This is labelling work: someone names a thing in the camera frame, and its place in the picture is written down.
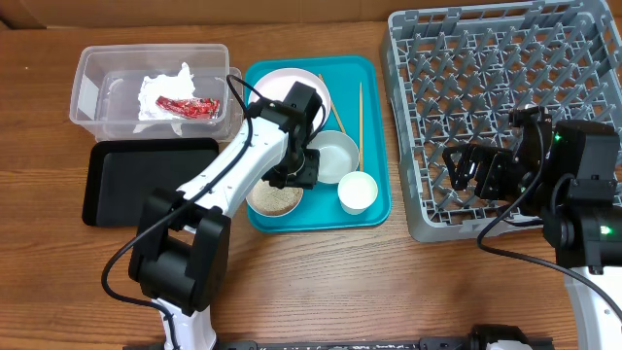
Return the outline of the red snack wrapper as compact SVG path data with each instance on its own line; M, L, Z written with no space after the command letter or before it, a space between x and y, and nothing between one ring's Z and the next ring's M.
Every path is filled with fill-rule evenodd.
M221 101L213 98L171 99L160 96L155 104L162 110L189 120L213 119L221 109Z

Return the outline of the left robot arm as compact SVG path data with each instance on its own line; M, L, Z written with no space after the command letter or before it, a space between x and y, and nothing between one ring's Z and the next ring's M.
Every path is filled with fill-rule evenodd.
M283 100L255 95L207 168L145 201L128 274L160 313L164 349L215 346L209 306L224 280L231 219L256 183L310 190L318 181L320 153L309 144L329 114L324 83L295 82Z

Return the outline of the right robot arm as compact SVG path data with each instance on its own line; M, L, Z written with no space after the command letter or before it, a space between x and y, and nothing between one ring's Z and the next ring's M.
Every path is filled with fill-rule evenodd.
M584 120L554 122L544 106L511 110L521 130L513 149L467 143L443 152L451 186L501 200L497 217L476 237L488 253L545 266L565 276L582 349L621 346L621 209L614 177L620 138L615 128ZM514 210L543 228L556 260L495 248L483 239Z

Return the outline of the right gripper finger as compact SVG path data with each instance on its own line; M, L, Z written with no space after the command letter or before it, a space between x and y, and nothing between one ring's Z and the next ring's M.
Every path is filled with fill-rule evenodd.
M463 191L467 188L467 175L458 168L450 172L450 181L452 188L456 191Z
M469 144L446 147L443 150L442 158L448 170L455 170L460 162L463 153L468 149Z

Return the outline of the pink bowl with rice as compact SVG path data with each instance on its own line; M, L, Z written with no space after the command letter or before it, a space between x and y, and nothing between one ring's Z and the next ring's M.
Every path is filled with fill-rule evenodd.
M303 197L303 189L278 189L260 180L247 195L248 205L265 217L281 217L292 212Z

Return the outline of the white napkin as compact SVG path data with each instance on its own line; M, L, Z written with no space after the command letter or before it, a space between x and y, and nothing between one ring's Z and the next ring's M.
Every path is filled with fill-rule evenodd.
M185 62L181 64L181 70L176 76L165 74L155 78L145 76L137 97L140 104L138 120L140 122L183 120L184 117L157 106L156 101L160 97L173 100L194 98L195 86L192 79L193 74ZM179 122L173 122L170 126L178 136L183 135Z

